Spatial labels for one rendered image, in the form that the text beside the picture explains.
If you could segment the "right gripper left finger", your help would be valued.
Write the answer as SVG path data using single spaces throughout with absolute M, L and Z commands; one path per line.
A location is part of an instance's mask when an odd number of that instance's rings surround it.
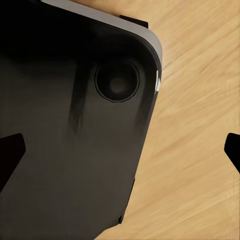
M 22 133 L 0 138 L 0 193 L 26 152 Z

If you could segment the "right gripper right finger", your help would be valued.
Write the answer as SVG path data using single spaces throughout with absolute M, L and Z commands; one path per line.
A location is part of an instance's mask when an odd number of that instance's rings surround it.
M 240 173 L 240 135 L 228 133 L 224 151 Z

